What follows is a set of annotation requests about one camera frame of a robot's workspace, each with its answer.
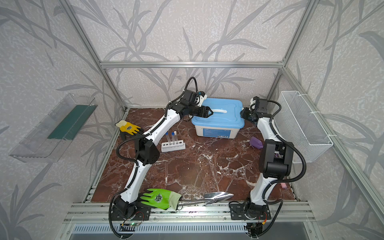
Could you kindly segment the blue plastic bin lid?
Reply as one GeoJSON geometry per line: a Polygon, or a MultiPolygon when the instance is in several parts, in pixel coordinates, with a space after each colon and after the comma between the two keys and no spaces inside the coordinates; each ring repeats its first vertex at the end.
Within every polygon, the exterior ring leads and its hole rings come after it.
{"type": "Polygon", "coordinates": [[[243,104],[239,100],[207,98],[203,105],[214,112],[208,118],[193,117],[192,124],[202,127],[241,129],[245,120],[241,117],[243,104]]]}

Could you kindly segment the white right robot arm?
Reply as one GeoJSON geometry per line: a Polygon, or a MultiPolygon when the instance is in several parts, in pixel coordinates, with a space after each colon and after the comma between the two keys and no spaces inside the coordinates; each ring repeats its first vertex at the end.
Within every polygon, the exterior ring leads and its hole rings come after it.
{"type": "Polygon", "coordinates": [[[281,104],[259,97],[253,97],[250,103],[249,108],[242,109],[241,117],[257,125],[264,138],[264,145],[259,158],[260,176],[245,201],[244,213],[250,220],[258,219],[261,215],[267,217],[268,207],[278,204],[278,210],[273,218],[275,220],[284,201],[282,199],[270,201],[269,195],[277,184],[292,183],[303,178],[307,171],[307,163],[294,144],[285,140],[277,130],[274,118],[282,110],[281,104]],[[302,170],[296,177],[286,179],[291,173],[295,154],[301,160],[302,170]]]}

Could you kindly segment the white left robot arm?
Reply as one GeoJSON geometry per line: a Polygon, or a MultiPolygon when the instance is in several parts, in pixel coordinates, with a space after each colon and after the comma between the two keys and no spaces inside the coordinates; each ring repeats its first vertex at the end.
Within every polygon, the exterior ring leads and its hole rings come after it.
{"type": "Polygon", "coordinates": [[[196,78],[190,77],[181,95],[167,104],[162,118],[148,131],[142,132],[137,126],[123,127],[124,130],[132,132],[132,137],[118,145],[116,154],[120,159],[134,163],[134,168],[123,190],[113,195],[109,206],[109,220],[112,219],[112,213],[118,213],[124,219],[134,216],[142,183],[151,166],[160,157],[157,145],[171,127],[182,120],[184,116],[201,118],[212,116],[213,110],[203,105],[206,98],[207,95],[203,91],[198,91],[196,78]],[[135,156],[133,158],[124,157],[120,153],[122,146],[130,141],[135,143],[135,156]]]}

